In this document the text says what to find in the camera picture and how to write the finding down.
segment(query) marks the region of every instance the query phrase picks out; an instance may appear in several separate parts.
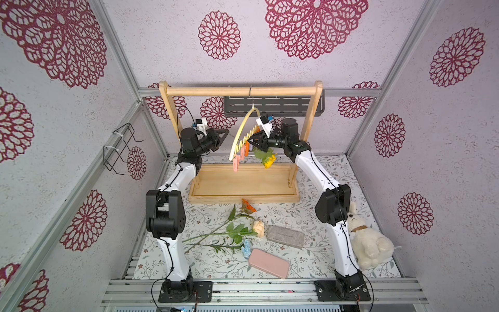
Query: red floral pattern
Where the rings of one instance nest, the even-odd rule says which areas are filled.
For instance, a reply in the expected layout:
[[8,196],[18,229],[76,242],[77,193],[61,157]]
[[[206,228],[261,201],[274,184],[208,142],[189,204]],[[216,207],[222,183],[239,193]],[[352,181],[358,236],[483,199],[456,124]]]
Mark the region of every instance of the red floral pattern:
[[40,312],[45,307],[48,292],[48,278],[45,275],[45,270],[41,270],[17,306],[20,308],[19,312]]
[[210,97],[201,104],[201,116],[215,130],[229,129],[236,124],[237,117],[227,117],[224,112],[224,98]]
[[97,190],[91,190],[59,242],[66,249],[83,251],[97,241],[106,219],[106,201]]
[[146,173],[146,155],[144,151],[138,147],[134,146],[128,153],[127,158],[128,173],[134,180],[140,180]]
[[[363,81],[353,86],[354,88],[378,88],[379,84],[373,81]],[[364,116],[373,101],[370,96],[344,96],[338,104],[338,111],[348,118]]]
[[344,43],[369,8],[367,0],[265,0],[265,21],[289,57],[318,58]]
[[12,275],[19,269],[20,264],[9,263],[0,269],[0,294],[7,283],[10,281]]
[[[158,83],[153,83],[149,86],[148,88],[159,88]],[[186,104],[186,99],[183,96],[172,96],[173,102],[175,103],[175,107],[177,108],[177,112],[179,114],[179,118],[184,116],[184,114],[187,111],[187,104]],[[163,102],[163,98],[160,96],[148,96],[145,98],[147,106],[149,109],[158,115],[159,117],[162,117],[163,119],[170,119],[170,116],[168,115],[168,111],[165,108],[165,102]]]
[[206,14],[198,30],[203,50],[214,59],[228,59],[239,49],[241,32],[227,13],[213,11]]
[[425,234],[433,226],[433,210],[421,194],[408,193],[400,199],[400,222],[412,234]]
[[383,157],[391,157],[399,152],[405,140],[405,125],[395,114],[383,117],[374,132],[374,146]]
[[274,117],[274,120],[272,121],[274,127],[280,128],[282,127],[282,120],[284,117]]
[[33,137],[31,114],[13,94],[0,87],[0,163],[24,154]]
[[484,53],[484,34],[478,28],[464,28],[447,38],[430,64],[433,84],[448,87],[471,74]]
[[2,0],[5,34],[51,79],[87,88],[104,76],[106,44],[86,0]]

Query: wooden clothes rack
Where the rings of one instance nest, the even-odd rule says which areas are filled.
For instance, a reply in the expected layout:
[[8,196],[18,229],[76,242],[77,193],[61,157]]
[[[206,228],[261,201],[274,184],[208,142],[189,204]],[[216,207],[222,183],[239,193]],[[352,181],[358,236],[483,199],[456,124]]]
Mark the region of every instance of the wooden clothes rack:
[[[168,111],[173,129],[180,143],[183,127],[177,124],[177,109],[172,96],[310,96],[307,114],[301,128],[300,140],[307,141],[322,93],[322,81],[304,87],[169,87],[159,83],[159,90]],[[193,204],[240,203],[297,203],[300,200],[295,164],[240,164],[237,172],[233,164],[204,164],[194,178],[189,192]]]

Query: brown collar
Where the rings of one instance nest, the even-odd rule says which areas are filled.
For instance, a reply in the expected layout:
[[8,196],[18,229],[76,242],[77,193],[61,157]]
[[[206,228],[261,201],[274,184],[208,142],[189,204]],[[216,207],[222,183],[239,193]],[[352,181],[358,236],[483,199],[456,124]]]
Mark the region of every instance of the brown collar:
[[353,229],[351,232],[357,232],[359,230],[364,230],[364,229],[368,229],[368,227],[366,227],[365,225],[362,225],[360,227],[356,227],[355,229]]

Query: plush dog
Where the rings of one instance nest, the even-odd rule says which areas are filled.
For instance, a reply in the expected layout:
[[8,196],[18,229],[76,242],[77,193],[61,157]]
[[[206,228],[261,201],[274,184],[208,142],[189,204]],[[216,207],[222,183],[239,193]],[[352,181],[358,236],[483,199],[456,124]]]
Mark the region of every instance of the plush dog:
[[368,228],[357,215],[357,203],[350,203],[348,231],[353,233],[352,249],[361,269],[369,269],[385,262],[393,254],[393,243],[380,232]]

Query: pink case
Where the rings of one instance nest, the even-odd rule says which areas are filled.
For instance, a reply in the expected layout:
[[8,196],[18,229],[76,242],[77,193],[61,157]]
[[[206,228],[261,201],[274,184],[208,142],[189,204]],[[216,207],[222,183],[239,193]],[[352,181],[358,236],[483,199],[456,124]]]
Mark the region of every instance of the pink case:
[[248,262],[253,268],[257,268],[281,279],[287,278],[287,271],[289,270],[288,261],[268,254],[265,251],[253,249]]

